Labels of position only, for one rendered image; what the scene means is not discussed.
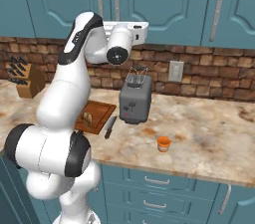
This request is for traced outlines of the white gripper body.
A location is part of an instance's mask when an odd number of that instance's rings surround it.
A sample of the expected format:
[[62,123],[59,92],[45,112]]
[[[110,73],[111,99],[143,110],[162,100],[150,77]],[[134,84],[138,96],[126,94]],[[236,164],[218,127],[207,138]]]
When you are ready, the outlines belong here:
[[113,43],[140,45],[147,37],[148,23],[105,21],[104,29],[107,39]]

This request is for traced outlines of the brown wooden cutting board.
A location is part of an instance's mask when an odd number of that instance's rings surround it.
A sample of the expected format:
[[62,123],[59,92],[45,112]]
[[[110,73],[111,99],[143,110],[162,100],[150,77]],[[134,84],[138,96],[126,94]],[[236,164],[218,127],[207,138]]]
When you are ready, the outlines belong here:
[[[82,130],[83,132],[99,134],[116,107],[116,105],[112,104],[88,101],[76,121],[75,129]],[[88,126],[83,122],[82,117],[84,112],[89,112],[93,115],[93,124],[91,126]]]

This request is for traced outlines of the tan bread piece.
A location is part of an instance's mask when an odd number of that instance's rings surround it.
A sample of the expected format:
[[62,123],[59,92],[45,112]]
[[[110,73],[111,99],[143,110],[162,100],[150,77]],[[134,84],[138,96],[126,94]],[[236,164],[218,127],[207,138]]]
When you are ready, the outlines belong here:
[[91,126],[93,124],[93,115],[89,112],[84,112],[82,120],[86,125]]

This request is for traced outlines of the orange jam jar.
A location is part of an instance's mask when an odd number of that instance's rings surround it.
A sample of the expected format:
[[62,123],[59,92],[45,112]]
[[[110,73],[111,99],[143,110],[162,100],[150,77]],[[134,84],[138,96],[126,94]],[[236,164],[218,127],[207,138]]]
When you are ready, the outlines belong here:
[[160,152],[167,152],[171,145],[171,140],[167,136],[160,136],[157,139],[157,149]]

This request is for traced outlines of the teal base cabinet door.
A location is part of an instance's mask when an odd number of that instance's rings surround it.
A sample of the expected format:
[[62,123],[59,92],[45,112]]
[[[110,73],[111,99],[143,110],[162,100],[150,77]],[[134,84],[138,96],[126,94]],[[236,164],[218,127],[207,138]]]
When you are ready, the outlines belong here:
[[28,194],[27,175],[0,156],[0,224],[52,224],[60,215],[58,199],[38,200]]
[[207,224],[255,224],[255,188],[231,185],[231,195],[223,214],[218,215],[227,185],[218,188]]

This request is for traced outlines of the grey toaster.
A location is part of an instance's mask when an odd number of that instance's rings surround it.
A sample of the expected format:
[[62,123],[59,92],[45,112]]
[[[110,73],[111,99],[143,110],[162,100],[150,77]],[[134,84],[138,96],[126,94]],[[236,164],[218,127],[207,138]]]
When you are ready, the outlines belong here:
[[125,123],[146,122],[151,104],[151,76],[147,67],[135,66],[129,69],[120,92],[120,119]]

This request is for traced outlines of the wooden knife block with knives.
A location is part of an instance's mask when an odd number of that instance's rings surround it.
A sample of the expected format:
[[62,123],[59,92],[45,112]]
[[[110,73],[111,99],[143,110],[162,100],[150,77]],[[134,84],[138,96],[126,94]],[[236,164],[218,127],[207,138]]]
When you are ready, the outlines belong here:
[[11,56],[7,72],[8,81],[16,85],[18,96],[22,99],[32,99],[45,88],[44,74],[22,57]]

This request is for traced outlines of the teal drawer front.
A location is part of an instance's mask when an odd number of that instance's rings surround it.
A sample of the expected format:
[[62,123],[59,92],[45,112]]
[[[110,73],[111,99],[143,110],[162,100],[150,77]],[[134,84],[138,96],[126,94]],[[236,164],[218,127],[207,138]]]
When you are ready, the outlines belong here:
[[114,224],[142,224],[145,220],[147,224],[187,224],[184,221],[162,217],[148,212],[128,209],[109,204],[108,221]]
[[[165,193],[197,197],[206,200],[214,199],[219,186],[216,182],[116,166],[103,165],[102,171],[104,182],[164,191]],[[162,181],[169,179],[169,184],[159,185],[149,183],[144,180],[145,176],[150,179]]]
[[[105,184],[105,197],[107,206],[111,204],[144,211],[181,220],[187,224],[206,224],[213,203],[212,200],[167,194],[113,183]],[[167,206],[165,209],[146,207],[143,205],[143,200],[158,205],[166,203]]]

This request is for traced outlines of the grey wall socket plate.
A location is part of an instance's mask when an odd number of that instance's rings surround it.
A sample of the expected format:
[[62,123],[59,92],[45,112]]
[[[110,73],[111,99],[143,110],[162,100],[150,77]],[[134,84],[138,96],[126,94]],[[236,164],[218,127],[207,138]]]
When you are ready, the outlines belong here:
[[168,80],[170,82],[180,83],[183,75],[183,62],[171,61],[169,63]]

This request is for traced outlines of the black handled kitchen knife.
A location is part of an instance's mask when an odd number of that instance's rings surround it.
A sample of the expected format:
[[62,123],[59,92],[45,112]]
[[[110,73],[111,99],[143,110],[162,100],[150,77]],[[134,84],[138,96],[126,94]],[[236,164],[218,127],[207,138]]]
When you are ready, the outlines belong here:
[[113,130],[113,126],[115,124],[117,120],[117,116],[112,116],[106,123],[105,125],[105,130],[106,130],[106,134],[105,134],[105,139],[108,139],[112,133]]

